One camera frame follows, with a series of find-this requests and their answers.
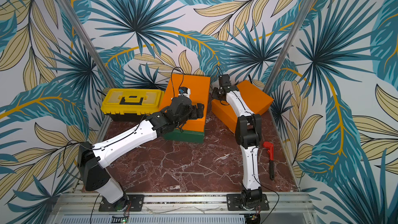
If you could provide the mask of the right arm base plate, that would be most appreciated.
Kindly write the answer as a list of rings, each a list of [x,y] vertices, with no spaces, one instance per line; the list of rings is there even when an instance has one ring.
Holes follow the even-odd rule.
[[[262,195],[258,200],[245,200],[242,194],[227,194],[228,211],[268,211],[267,196]]]

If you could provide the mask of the aluminium corner post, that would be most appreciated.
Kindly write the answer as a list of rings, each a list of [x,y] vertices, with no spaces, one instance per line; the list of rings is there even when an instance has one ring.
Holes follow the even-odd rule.
[[[263,91],[265,93],[269,94],[272,84],[278,75],[278,72],[284,62],[284,59],[286,58],[286,55],[288,54],[289,48],[291,47],[297,33],[300,31],[300,28],[302,27],[302,24],[307,14],[309,13],[314,1],[315,0],[304,0],[301,10],[298,11],[295,22],[292,25],[292,28],[286,38],[286,41],[274,63],[273,69],[271,70],[271,73],[264,86]]]
[[[75,13],[72,5],[68,2],[68,0],[56,0],[56,1],[59,3],[60,8],[68,17],[72,27],[76,31],[76,34],[79,36],[80,40],[83,42],[84,46],[86,47],[88,53],[91,55],[93,61],[97,65],[98,70],[103,74],[107,85],[111,88],[116,88],[114,80],[110,76],[109,72],[106,70],[106,67],[99,53],[97,52],[95,46],[93,45],[91,39],[89,38],[89,35],[85,31],[81,21],[78,19],[78,16]]]

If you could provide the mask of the yellow black toolbox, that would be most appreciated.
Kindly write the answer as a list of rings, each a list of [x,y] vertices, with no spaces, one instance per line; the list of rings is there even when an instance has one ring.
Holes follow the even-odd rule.
[[[113,121],[136,122],[159,111],[164,91],[158,89],[110,89],[101,106]]]

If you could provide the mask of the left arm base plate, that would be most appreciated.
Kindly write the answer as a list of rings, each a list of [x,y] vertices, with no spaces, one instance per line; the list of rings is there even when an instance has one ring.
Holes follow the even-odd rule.
[[[99,205],[99,212],[141,212],[144,195],[127,194],[115,203],[109,203],[104,197]]]

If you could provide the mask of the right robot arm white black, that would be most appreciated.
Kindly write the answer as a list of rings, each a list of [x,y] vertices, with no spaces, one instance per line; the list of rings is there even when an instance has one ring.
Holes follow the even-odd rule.
[[[231,84],[229,75],[222,74],[218,79],[219,87],[212,91],[211,111],[228,128],[232,127],[235,116],[234,135],[242,153],[244,171],[240,201],[243,209],[252,210],[263,200],[258,174],[262,119],[247,106],[238,87]]]

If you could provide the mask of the right aluminium corner post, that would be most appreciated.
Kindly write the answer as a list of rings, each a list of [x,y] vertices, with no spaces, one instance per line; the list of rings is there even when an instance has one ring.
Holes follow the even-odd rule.
[[[307,14],[309,13],[314,1],[315,0],[304,0],[301,10],[298,11],[295,22],[292,25],[292,28],[286,38],[286,41],[274,63],[273,69],[271,70],[271,73],[264,86],[263,91],[265,93],[269,94],[272,84],[278,75],[278,72],[284,62],[284,59],[286,58],[286,55],[288,54],[289,48],[291,47],[297,33],[300,31],[300,28],[302,27],[302,24]]]

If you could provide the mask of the left aluminium corner post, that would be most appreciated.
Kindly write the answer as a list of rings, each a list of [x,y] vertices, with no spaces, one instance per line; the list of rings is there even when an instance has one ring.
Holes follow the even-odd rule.
[[[72,27],[76,31],[76,34],[79,36],[80,40],[83,42],[84,46],[86,47],[88,53],[91,55],[93,61],[97,65],[98,70],[103,74],[107,85],[111,88],[116,88],[114,80],[110,76],[109,72],[106,70],[106,67],[99,53],[97,52],[95,46],[93,45],[91,39],[89,38],[89,35],[85,31],[81,21],[78,19],[78,16],[75,13],[72,5],[68,2],[68,0],[56,0],[56,1],[59,3],[60,8],[68,17]]]

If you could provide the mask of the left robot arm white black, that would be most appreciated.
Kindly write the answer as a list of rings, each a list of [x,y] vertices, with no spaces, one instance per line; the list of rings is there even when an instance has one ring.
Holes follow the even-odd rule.
[[[167,106],[145,118],[135,127],[100,143],[80,144],[77,168],[87,191],[96,191],[117,210],[127,206],[128,196],[106,170],[114,161],[140,145],[181,129],[188,120],[204,117],[204,104],[192,104],[184,95],[172,98]]]

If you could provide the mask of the front aluminium rail frame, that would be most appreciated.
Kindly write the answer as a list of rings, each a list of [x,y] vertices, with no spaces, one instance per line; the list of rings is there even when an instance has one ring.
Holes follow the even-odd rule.
[[[187,214],[187,215],[243,215],[245,223],[255,218],[258,224],[318,224],[312,200],[307,193],[267,193],[268,211],[228,211],[227,194],[230,192],[148,193],[144,195],[141,212],[99,212],[101,198],[98,194],[64,194],[49,215],[47,223],[56,224],[65,215],[121,215],[136,214]]]

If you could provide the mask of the red pipe wrench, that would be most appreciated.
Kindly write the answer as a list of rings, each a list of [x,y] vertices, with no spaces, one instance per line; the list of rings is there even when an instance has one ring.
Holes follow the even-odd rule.
[[[271,142],[264,142],[263,147],[266,149],[269,157],[269,177],[271,180],[275,179],[275,167],[274,167],[274,144]]]

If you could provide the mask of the green shoebox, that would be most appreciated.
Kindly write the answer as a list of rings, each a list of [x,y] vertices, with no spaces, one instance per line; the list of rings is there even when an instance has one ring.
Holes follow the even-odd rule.
[[[187,143],[198,143],[203,144],[205,132],[189,131],[184,130],[181,132],[179,129],[175,129],[173,132],[167,133],[163,136],[165,140],[187,142]]]

